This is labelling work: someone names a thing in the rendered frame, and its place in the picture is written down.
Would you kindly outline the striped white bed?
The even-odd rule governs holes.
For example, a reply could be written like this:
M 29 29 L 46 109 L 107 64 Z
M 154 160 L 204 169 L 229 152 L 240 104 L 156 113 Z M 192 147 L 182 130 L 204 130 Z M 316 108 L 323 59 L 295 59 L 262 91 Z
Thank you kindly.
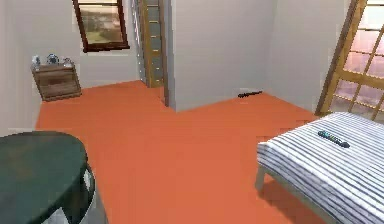
M 384 224 L 383 124 L 335 112 L 259 143 L 257 160 L 338 224 Z

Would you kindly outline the light wooden framed window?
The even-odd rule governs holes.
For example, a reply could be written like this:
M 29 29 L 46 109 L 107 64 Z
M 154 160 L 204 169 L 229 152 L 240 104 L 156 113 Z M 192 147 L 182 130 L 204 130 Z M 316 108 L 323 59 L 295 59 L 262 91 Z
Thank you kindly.
M 351 0 L 315 110 L 384 124 L 384 0 Z

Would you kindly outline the dark brown framed window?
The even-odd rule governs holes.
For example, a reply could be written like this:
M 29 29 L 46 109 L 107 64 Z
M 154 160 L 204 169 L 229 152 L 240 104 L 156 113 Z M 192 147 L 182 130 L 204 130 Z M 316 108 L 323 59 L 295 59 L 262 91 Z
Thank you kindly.
M 72 0 L 83 52 L 129 49 L 123 0 Z

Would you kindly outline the light wooden room door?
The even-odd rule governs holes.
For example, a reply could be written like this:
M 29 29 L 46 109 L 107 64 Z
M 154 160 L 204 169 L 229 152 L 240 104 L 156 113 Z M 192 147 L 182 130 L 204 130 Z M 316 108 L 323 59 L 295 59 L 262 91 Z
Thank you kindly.
M 147 85 L 163 85 L 162 35 L 159 0 L 139 0 L 141 37 Z

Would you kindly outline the black baseball bat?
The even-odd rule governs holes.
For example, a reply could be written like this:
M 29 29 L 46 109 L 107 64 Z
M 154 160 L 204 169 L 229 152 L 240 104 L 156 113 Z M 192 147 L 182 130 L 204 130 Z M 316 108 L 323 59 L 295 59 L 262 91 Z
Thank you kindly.
M 245 97 L 249 97 L 249 96 L 257 95 L 257 94 L 261 94 L 261 93 L 263 93 L 263 91 L 245 92 L 245 93 L 238 94 L 237 97 L 238 98 L 245 98 Z

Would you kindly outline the dark green round table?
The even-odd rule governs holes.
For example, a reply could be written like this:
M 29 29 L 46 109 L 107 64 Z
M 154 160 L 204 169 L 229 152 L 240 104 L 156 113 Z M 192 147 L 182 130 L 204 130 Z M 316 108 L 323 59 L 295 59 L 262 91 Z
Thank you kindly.
M 84 144 L 56 131 L 0 137 L 0 224 L 42 224 L 61 209 L 80 224 L 91 205 L 95 181 Z

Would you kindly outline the black remote control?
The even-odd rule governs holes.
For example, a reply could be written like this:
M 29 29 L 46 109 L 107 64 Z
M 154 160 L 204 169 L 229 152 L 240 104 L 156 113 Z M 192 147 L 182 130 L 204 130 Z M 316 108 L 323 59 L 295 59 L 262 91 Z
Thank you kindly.
M 322 138 L 325 138 L 325 139 L 339 145 L 340 147 L 343 147 L 343 148 L 349 148 L 350 147 L 348 142 L 342 141 L 338 137 L 332 135 L 331 133 L 329 133 L 325 130 L 318 131 L 318 135 Z

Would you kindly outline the brown wooden chest of drawers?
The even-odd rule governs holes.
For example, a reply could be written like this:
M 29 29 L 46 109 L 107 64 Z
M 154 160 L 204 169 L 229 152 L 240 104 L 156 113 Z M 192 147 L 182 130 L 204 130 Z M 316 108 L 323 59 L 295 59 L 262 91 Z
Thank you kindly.
M 65 65 L 47 64 L 31 67 L 34 81 L 43 101 L 56 101 L 78 97 L 82 94 L 76 67 L 73 63 Z

